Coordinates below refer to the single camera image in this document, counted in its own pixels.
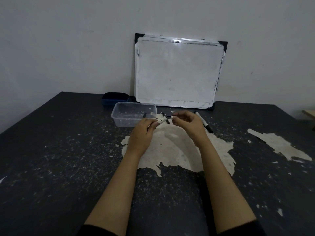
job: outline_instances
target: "white wall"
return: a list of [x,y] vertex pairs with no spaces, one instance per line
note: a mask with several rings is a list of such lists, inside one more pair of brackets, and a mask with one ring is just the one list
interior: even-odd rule
[[315,108],[315,0],[0,0],[0,132],[60,91],[133,94],[134,33],[228,41],[218,101]]

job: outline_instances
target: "person's right hand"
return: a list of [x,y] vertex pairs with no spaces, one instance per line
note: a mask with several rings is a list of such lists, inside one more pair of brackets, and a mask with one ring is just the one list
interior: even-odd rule
[[209,141],[203,123],[196,114],[189,111],[180,111],[172,115],[174,115],[172,119],[173,124],[182,127],[197,147]]

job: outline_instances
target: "whiteboard frame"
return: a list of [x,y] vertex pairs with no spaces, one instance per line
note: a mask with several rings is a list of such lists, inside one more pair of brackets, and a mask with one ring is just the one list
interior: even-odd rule
[[165,36],[157,36],[157,35],[143,35],[142,37],[138,37],[135,39],[135,98],[137,102],[140,103],[153,103],[159,106],[168,106],[168,107],[182,107],[182,108],[200,108],[207,109],[211,108],[215,103],[215,93],[218,91],[219,87],[219,78],[222,70],[223,60],[225,57],[226,51],[223,51],[223,57],[221,60],[221,66],[219,70],[219,74],[215,84],[215,91],[209,103],[202,102],[192,102],[192,101],[177,101],[177,100],[160,100],[160,99],[143,99],[138,98],[138,88],[137,88],[137,73],[139,72],[139,62],[140,62],[140,49],[139,49],[139,41],[158,41],[158,42],[173,42],[173,43],[189,43],[189,44],[200,44],[200,45],[212,45],[212,46],[223,46],[219,43],[219,41],[208,41],[204,39],[186,39],[186,38],[175,38],[175,37],[165,37]]

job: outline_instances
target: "whiteboard marker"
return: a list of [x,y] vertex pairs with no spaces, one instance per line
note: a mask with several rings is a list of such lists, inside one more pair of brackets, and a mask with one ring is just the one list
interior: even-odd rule
[[200,116],[200,114],[195,111],[195,114],[201,119],[203,126],[208,130],[209,133],[213,133],[213,130],[211,129],[211,127],[208,125],[208,123],[202,118],[202,116]]

